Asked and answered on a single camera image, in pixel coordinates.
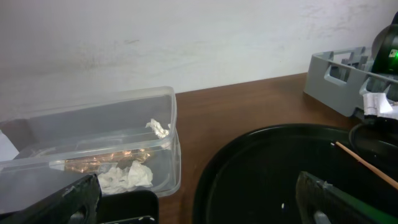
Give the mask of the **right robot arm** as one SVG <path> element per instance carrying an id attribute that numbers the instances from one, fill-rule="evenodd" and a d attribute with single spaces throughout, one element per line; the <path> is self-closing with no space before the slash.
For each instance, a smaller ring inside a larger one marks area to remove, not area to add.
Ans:
<path id="1" fill-rule="evenodd" d="M 371 54 L 374 59 L 372 73 L 397 75 L 397 13 L 391 24 L 374 39 Z"/>

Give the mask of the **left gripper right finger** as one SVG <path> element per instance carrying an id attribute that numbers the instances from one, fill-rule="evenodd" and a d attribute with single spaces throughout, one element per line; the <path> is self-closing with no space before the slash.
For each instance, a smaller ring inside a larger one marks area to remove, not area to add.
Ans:
<path id="1" fill-rule="evenodd" d="M 298 175 L 295 199 L 302 223 L 397 223 L 396 217 L 304 171 Z"/>

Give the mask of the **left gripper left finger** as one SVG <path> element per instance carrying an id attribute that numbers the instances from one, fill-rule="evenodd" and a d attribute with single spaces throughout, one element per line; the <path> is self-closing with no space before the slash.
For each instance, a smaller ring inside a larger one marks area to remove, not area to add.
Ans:
<path id="1" fill-rule="evenodd" d="M 89 174 L 18 212 L 1 224 L 96 223 L 102 192 L 97 175 Z"/>

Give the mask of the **wooden chopstick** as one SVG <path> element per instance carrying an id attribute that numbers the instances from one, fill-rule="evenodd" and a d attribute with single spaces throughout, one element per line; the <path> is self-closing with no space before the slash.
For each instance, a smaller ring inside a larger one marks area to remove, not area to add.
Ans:
<path id="1" fill-rule="evenodd" d="M 373 166 L 372 164 L 368 163 L 364 159 L 362 159 L 360 156 L 358 156 L 356 153 L 348 149 L 346 146 L 342 145 L 340 142 L 334 142 L 332 145 L 337 145 L 338 147 L 342 148 L 345 152 L 347 152 L 351 157 L 355 158 L 358 162 L 360 162 L 362 165 L 367 167 L 370 171 L 375 173 L 378 177 L 380 177 L 382 180 L 387 182 L 389 185 L 391 185 L 393 188 L 397 189 L 398 188 L 398 183 L 395 181 L 393 178 L 389 177 L 387 174 L 383 173 L 381 170 Z"/>

